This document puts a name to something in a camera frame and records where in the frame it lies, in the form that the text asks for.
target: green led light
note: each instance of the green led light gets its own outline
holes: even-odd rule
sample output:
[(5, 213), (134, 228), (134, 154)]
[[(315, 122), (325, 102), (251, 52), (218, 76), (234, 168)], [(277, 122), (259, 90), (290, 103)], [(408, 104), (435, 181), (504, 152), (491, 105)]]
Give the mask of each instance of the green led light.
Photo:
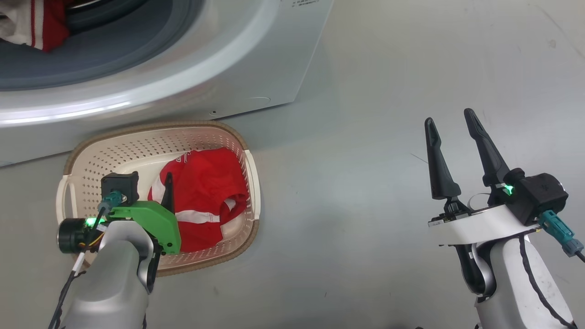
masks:
[(504, 185), (504, 187), (506, 188), (506, 193), (511, 196), (512, 193), (514, 192), (514, 186), (510, 186), (510, 185)]
[[(97, 219), (97, 218), (95, 218), (95, 217), (89, 217), (89, 218), (87, 218), (87, 219), (85, 220), (85, 225), (86, 225), (86, 226), (89, 226), (89, 227), (93, 227), (93, 226), (94, 226), (94, 224), (95, 224), (95, 220), (96, 220), (96, 219)], [(99, 219), (99, 223), (100, 223), (100, 224), (102, 224), (102, 223), (103, 223), (103, 222), (105, 222), (105, 221), (106, 221), (106, 220), (105, 220), (104, 218), (100, 218), (100, 219)]]

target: washing machine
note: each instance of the washing machine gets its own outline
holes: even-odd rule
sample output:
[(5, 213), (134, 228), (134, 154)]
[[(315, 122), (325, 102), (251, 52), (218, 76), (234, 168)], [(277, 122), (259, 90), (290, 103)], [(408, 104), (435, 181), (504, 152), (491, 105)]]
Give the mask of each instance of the washing machine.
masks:
[(50, 53), (0, 42), (0, 166), (114, 127), (292, 102), (332, 2), (75, 1)]

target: red and white garment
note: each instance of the red and white garment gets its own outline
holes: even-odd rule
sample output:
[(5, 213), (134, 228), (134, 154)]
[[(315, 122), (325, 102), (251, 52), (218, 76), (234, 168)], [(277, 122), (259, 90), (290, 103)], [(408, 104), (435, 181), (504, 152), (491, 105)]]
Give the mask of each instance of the red and white garment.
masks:
[(148, 200), (162, 201), (167, 173), (173, 175), (181, 251), (215, 246), (223, 239), (221, 225), (246, 209), (248, 191), (236, 155), (226, 148), (183, 154), (163, 167)]
[(49, 52), (69, 37), (69, 0), (0, 0), (0, 39)]

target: washing machine drum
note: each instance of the washing machine drum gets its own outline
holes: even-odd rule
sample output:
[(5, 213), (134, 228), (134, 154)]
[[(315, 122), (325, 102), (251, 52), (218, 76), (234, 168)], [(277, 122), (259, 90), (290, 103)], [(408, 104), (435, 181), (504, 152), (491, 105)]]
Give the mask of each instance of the washing machine drum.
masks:
[(0, 42), (0, 91), (38, 90), (119, 73), (171, 47), (195, 23), (203, 0), (76, 0), (71, 36), (50, 54)]

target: beige plastic basket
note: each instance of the beige plastic basket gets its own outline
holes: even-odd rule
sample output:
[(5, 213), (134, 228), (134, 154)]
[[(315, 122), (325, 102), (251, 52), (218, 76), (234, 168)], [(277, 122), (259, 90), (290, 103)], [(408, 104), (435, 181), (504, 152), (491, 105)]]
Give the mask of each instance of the beige plastic basket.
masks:
[[(256, 165), (246, 142), (231, 127), (215, 121), (175, 122), (136, 126), (87, 140), (73, 150), (57, 189), (57, 221), (65, 219), (66, 197), (71, 197), (74, 218), (97, 215), (101, 201), (101, 178), (110, 172), (138, 171), (138, 193), (145, 200), (163, 166), (189, 150), (225, 147), (239, 159), (250, 198), (240, 216), (222, 226), (223, 240), (215, 247), (197, 252), (162, 256), (158, 276), (202, 269), (236, 258), (258, 232), (260, 184)], [(86, 266), (93, 261), (86, 257)]]

